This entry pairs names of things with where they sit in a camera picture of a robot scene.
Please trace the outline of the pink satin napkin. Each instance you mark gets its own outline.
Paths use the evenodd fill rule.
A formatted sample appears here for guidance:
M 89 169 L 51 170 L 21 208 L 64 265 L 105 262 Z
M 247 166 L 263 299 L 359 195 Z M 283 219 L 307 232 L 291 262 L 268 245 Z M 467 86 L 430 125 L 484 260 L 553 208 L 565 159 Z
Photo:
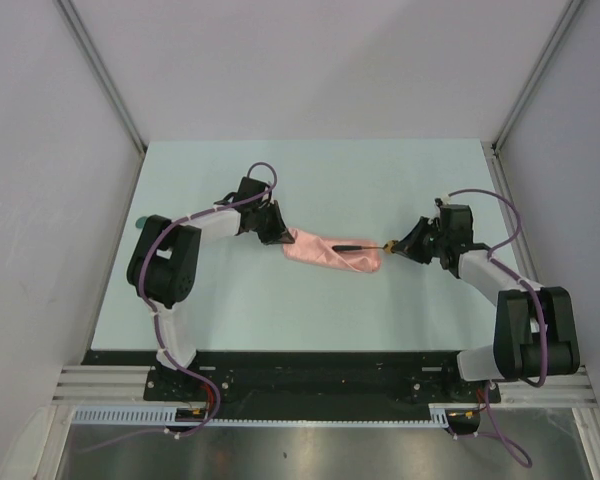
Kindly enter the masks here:
M 379 246 L 372 240 L 325 237 L 297 228 L 290 228 L 289 231 L 295 238 L 294 244 L 283 245 L 284 256 L 289 260 L 313 266 L 369 274 L 379 271 L 382 266 L 380 250 L 337 253 L 331 249 L 333 245 Z

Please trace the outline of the gold spoon teal handle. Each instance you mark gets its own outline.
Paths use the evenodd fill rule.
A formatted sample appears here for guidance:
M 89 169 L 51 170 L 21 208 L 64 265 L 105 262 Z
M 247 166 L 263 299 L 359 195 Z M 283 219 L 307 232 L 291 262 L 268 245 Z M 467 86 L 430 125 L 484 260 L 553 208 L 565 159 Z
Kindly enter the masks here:
M 371 246 L 371 245 L 333 245 L 331 249 L 337 253 L 350 253 L 363 250 L 382 250 L 385 253 L 392 253 L 393 246 L 396 244 L 394 240 L 387 242 L 383 246 Z

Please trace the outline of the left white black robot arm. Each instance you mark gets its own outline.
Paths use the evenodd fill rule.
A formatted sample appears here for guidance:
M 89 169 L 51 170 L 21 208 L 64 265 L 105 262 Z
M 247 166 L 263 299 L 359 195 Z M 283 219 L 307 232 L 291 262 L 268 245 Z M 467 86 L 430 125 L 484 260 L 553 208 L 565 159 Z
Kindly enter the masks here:
M 165 385 L 179 399 L 194 397 L 201 387 L 200 374 L 188 367 L 197 349 L 181 311 L 194 286 L 200 249 L 249 232 L 264 245 L 293 244 L 278 202 L 272 199 L 275 186 L 245 176 L 235 192 L 207 210 L 177 220 L 152 215 L 144 222 L 126 277 L 149 309 L 157 360 L 171 369 Z

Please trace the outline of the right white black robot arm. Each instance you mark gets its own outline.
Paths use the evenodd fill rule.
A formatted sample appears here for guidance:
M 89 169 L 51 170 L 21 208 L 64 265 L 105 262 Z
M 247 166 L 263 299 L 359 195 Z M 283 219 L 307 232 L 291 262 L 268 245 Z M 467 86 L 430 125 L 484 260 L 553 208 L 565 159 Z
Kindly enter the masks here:
M 464 350 L 457 367 L 441 376 L 443 393 L 464 401 L 477 381 L 523 381 L 536 388 L 549 376 L 571 375 L 580 353 L 570 294 L 521 276 L 484 243 L 474 241 L 469 206 L 441 204 L 434 218 L 422 217 L 399 241 L 385 247 L 419 264 L 439 261 L 443 270 L 478 290 L 496 309 L 490 345 Z

